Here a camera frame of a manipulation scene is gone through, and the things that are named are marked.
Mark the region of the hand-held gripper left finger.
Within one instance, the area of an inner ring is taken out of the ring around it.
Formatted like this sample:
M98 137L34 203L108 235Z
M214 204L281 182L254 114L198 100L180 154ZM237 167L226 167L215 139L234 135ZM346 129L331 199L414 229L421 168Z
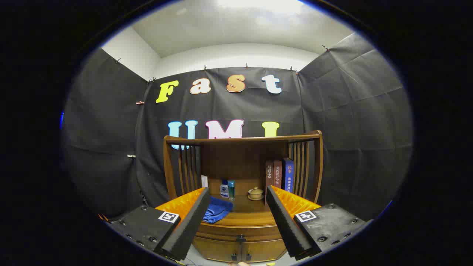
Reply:
M108 223L143 249L183 260L210 202L208 188L199 188L158 207L141 205Z

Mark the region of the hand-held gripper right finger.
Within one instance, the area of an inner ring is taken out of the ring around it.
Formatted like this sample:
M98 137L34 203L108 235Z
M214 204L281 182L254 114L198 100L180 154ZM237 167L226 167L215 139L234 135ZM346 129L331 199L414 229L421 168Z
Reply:
M331 203L320 206L283 189L269 185L267 204L289 256L304 259L333 249L350 240L371 220Z

